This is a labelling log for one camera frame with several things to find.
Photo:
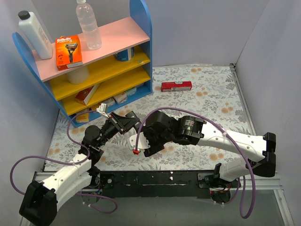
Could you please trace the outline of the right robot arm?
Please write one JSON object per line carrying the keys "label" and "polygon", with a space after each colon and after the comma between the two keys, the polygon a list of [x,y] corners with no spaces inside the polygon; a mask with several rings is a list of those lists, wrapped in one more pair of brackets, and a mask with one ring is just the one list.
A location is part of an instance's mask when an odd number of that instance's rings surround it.
{"label": "right robot arm", "polygon": [[276,135],[251,136],[231,130],[221,131],[213,124],[190,115],[179,119],[156,111],[146,119],[139,139],[146,139],[144,155],[164,149],[165,143],[216,147],[241,156],[226,164],[217,164],[211,177],[218,187],[248,174],[272,178],[276,172]]}

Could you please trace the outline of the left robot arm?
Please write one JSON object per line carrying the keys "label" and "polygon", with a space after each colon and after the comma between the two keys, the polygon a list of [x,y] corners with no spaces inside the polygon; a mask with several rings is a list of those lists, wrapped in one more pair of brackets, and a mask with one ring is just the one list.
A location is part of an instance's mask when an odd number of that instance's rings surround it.
{"label": "left robot arm", "polygon": [[125,116],[110,113],[101,128],[88,126],[80,150],[66,166],[41,182],[28,185],[19,214],[36,226],[50,225],[63,204],[78,191],[99,185],[100,171],[95,164],[103,154],[101,147],[117,133],[124,134],[139,123],[140,119],[130,111]]}

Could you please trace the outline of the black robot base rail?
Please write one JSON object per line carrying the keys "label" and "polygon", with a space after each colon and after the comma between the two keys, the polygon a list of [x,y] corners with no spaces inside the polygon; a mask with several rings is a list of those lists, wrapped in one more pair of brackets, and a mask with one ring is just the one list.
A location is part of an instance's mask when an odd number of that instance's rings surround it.
{"label": "black robot base rail", "polygon": [[216,202],[230,200],[238,180],[214,181],[213,170],[102,171],[93,188],[81,190],[110,198],[195,197]]}

